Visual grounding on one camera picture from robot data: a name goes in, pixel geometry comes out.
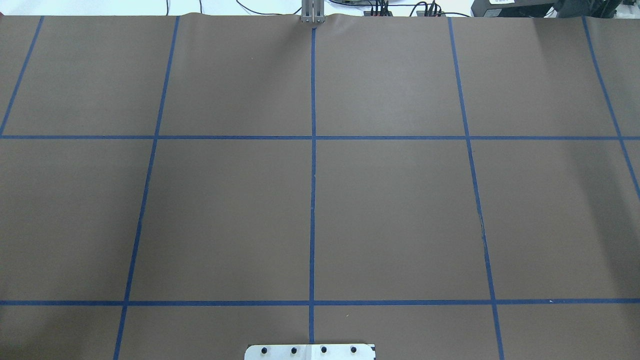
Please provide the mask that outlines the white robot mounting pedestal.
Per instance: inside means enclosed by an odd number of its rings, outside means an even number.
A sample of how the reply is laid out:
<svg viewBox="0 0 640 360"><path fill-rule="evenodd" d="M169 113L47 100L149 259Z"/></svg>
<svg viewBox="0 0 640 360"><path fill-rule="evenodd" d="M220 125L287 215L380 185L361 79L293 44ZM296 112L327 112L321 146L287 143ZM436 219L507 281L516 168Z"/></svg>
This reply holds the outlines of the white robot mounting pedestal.
<svg viewBox="0 0 640 360"><path fill-rule="evenodd" d="M256 344L247 347L245 360L375 360L374 344Z"/></svg>

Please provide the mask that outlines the aluminium frame post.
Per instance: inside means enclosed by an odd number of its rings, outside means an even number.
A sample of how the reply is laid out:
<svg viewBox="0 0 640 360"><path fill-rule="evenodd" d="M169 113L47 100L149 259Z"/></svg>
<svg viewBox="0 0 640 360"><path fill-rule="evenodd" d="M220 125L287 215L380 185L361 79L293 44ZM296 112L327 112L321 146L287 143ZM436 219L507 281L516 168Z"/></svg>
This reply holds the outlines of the aluminium frame post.
<svg viewBox="0 0 640 360"><path fill-rule="evenodd" d="M301 22L304 24L322 24L326 20L324 0L302 0Z"/></svg>

